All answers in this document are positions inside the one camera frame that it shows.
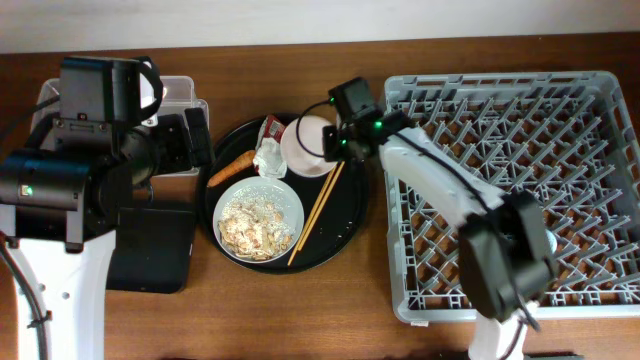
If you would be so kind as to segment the white napkin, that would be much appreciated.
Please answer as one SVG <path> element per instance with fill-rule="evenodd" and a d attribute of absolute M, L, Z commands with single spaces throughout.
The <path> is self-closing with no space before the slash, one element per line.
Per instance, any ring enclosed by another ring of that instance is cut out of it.
<path fill-rule="evenodd" d="M 281 155 L 280 143 L 273 138 L 264 138 L 253 158 L 258 175 L 263 178 L 281 179 L 287 172 L 287 164 Z"/>

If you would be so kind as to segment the white pink bowl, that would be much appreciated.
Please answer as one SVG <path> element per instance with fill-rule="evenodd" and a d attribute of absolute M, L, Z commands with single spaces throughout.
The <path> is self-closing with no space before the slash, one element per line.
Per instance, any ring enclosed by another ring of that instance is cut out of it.
<path fill-rule="evenodd" d="M 336 162 L 327 162 L 323 157 L 316 157 L 305 150 L 307 148 L 315 154 L 323 153 L 323 133 L 330 122 L 320 116 L 306 115 L 302 124 L 297 126 L 298 118 L 292 121 L 282 135 L 280 151 L 289 170 L 299 176 L 316 178 L 329 173 Z"/>

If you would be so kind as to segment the orange carrot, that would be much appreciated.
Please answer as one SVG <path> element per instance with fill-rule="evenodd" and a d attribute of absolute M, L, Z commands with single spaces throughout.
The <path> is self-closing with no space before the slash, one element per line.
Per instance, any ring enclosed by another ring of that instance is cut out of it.
<path fill-rule="evenodd" d="M 218 171 L 214 174 L 207 182 L 207 187 L 212 188 L 215 187 L 232 176 L 238 174 L 239 172 L 252 167 L 253 159 L 256 155 L 255 150 L 249 150 L 244 152 L 242 155 L 237 157 L 234 161 L 232 161 L 229 165 Z"/>

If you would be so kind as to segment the red snack wrapper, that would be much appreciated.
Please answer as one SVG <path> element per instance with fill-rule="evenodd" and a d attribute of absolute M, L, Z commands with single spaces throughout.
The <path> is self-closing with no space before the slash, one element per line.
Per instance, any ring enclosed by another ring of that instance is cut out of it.
<path fill-rule="evenodd" d="M 272 139 L 280 144 L 285 129 L 286 126 L 275 115 L 267 115 L 258 132 L 256 149 L 259 149 L 262 146 L 262 142 L 265 139 Z"/>

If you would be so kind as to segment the grey plate with food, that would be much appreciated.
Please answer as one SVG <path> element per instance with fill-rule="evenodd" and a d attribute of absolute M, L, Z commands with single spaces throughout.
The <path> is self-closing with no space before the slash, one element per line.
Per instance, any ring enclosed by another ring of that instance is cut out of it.
<path fill-rule="evenodd" d="M 285 222 L 294 229 L 293 243 L 285 253 L 271 260 L 261 262 L 243 260 L 233 255 L 231 250 L 222 244 L 221 235 L 216 226 L 216 222 L 221 218 L 223 208 L 234 198 L 256 198 L 258 196 L 264 196 L 274 202 L 284 213 Z M 212 230 L 215 243 L 221 248 L 222 252 L 230 256 L 231 259 L 248 265 L 265 265 L 283 258 L 285 254 L 293 249 L 302 233 L 304 224 L 304 208 L 296 192 L 280 180 L 267 179 L 260 176 L 248 177 L 229 186 L 216 201 L 212 215 Z"/>

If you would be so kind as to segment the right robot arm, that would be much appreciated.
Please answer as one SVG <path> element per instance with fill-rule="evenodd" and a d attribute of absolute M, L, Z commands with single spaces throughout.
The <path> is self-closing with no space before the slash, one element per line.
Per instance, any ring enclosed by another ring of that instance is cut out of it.
<path fill-rule="evenodd" d="M 557 275 L 553 235 L 529 192 L 507 193 L 465 170 L 401 110 L 384 112 L 361 77 L 328 92 L 340 118 L 323 130 L 327 161 L 377 156 L 458 238 L 459 281 L 476 309 L 470 359 L 521 359 L 533 313 Z"/>

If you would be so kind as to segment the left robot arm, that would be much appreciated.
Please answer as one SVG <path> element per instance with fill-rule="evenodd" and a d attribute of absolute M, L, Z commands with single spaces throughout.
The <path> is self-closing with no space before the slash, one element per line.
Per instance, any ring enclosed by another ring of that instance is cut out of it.
<path fill-rule="evenodd" d="M 170 294 L 196 216 L 135 200 L 158 176 L 213 162 L 207 105 L 147 57 L 72 56 L 24 146 L 1 164 L 1 257 L 22 359 L 100 359 L 108 290 Z"/>

